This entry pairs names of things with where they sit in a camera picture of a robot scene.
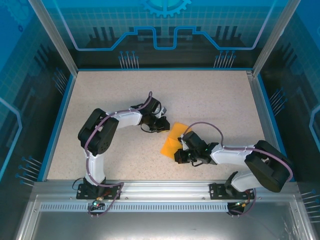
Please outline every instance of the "speckled work surface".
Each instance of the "speckled work surface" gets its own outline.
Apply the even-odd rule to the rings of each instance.
[[[85,154],[78,132],[96,108],[107,112],[143,103],[148,92],[167,108],[174,122],[215,124],[226,145],[249,145],[264,139],[245,71],[81,71],[76,79],[49,170],[49,180],[85,175]],[[207,143],[220,135],[207,125],[193,130]],[[116,131],[104,159],[109,180],[225,180],[235,165],[177,164],[160,154],[166,133],[148,134],[139,126]]]

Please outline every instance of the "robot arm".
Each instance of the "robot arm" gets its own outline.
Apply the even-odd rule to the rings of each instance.
[[[130,108],[137,109],[141,105],[142,104],[131,106]],[[101,184],[105,182],[104,153],[110,147],[117,129],[145,124],[149,127],[150,133],[168,131],[170,129],[170,123],[167,121],[167,118],[163,116],[166,111],[166,108],[162,107],[161,103],[152,97],[148,105],[141,110],[120,112],[110,117],[88,144],[90,154],[89,171],[93,179]],[[85,148],[88,138],[96,129],[97,125],[109,114],[110,112],[105,112],[99,108],[92,112],[78,134],[78,139],[83,148]],[[92,189],[95,188],[94,186],[97,186],[97,184],[90,179],[88,173],[85,175],[84,183]]]
[[[234,148],[241,150],[229,150],[217,142],[206,144],[196,133],[190,131],[181,135],[179,141],[182,148],[174,154],[174,160],[178,164],[191,163],[194,167],[202,164],[235,164],[244,169],[234,172],[226,181],[225,192],[230,197],[258,187],[264,187],[278,193],[290,175],[286,167],[278,161],[259,152],[247,150],[248,148],[265,151],[292,166],[289,159],[263,140],[260,140],[256,145]]]

